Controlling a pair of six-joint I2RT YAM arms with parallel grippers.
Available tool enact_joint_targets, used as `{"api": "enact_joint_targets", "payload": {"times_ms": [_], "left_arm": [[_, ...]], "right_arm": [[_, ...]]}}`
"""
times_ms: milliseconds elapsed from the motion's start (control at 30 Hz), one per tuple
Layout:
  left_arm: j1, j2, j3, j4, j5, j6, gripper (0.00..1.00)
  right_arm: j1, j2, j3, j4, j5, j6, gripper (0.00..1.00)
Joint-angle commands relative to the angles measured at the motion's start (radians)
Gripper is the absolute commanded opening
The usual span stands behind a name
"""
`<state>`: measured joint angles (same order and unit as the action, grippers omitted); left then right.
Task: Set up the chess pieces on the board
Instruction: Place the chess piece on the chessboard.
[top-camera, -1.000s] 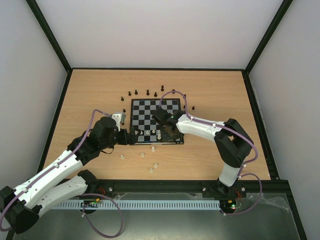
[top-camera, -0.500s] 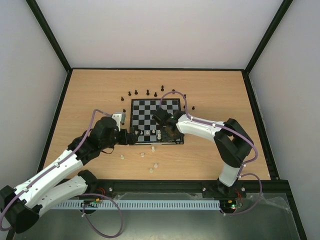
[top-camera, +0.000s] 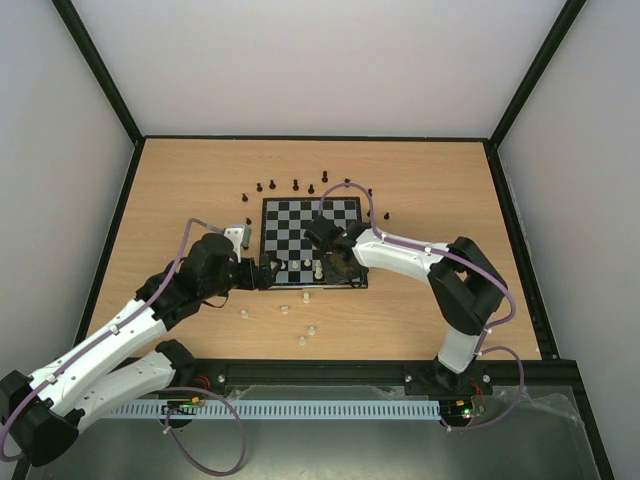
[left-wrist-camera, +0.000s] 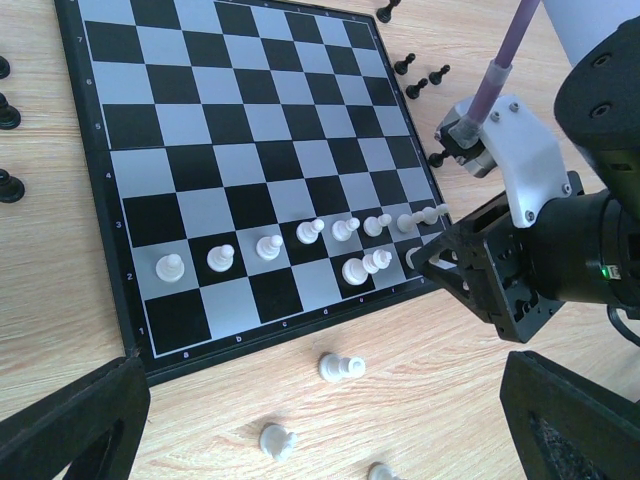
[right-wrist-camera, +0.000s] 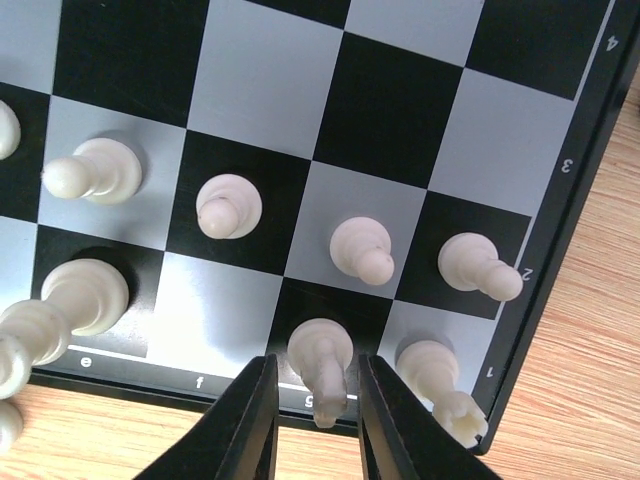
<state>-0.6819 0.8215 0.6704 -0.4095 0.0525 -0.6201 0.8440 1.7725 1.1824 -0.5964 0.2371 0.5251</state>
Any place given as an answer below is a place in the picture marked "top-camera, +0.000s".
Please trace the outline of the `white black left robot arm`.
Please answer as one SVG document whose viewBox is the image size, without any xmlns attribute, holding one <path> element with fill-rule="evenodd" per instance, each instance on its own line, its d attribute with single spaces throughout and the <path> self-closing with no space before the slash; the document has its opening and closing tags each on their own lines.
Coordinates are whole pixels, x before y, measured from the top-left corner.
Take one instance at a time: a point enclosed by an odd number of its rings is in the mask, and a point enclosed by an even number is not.
<svg viewBox="0 0 640 480">
<path fill-rule="evenodd" d="M 188 387 L 195 359 L 164 335 L 213 297 L 268 289 L 281 268 L 281 260 L 266 254 L 244 257 L 242 233 L 231 228 L 181 245 L 177 258 L 91 336 L 30 374 L 6 374 L 1 437 L 12 438 L 20 451 L 2 454 L 2 461 L 44 466 L 114 408 L 154 391 Z"/>
</svg>

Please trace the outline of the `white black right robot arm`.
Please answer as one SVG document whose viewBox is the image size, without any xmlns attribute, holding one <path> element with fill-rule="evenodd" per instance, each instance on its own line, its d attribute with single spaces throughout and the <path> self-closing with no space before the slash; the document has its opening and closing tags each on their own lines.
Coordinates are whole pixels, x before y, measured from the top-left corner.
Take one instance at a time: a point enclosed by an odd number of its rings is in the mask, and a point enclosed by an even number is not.
<svg viewBox="0 0 640 480">
<path fill-rule="evenodd" d="M 427 381 L 446 392 L 470 381 L 470 366 L 489 333 L 489 319 L 508 298 L 506 282 L 472 240 L 419 242 L 361 221 L 342 228 L 322 215 L 304 237 L 320 252 L 330 284 L 345 284 L 378 269 L 430 286 L 448 331 Z"/>
</svg>

